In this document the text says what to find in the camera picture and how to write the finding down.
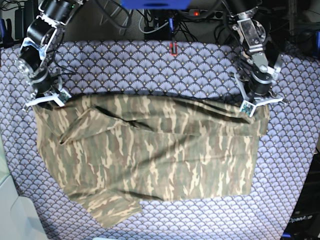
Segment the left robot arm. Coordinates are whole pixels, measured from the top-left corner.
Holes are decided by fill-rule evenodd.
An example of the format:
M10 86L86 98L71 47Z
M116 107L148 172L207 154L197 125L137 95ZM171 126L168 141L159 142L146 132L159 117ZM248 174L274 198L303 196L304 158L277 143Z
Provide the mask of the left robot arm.
M238 67L242 73L231 73L242 103L240 112L252 117L258 107L284 101L273 93L283 61L273 43L268 19L258 12L256 0L225 0L223 24L240 46Z

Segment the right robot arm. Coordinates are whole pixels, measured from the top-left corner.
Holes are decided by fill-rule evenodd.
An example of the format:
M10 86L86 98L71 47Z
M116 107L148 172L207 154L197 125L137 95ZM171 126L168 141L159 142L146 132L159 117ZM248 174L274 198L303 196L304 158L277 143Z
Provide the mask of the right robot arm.
M84 5L83 0L43 0L39 15L29 25L15 64L25 82L32 88L26 107L55 102L63 107L71 98L63 88L62 73L51 73L57 49L65 35L65 28Z

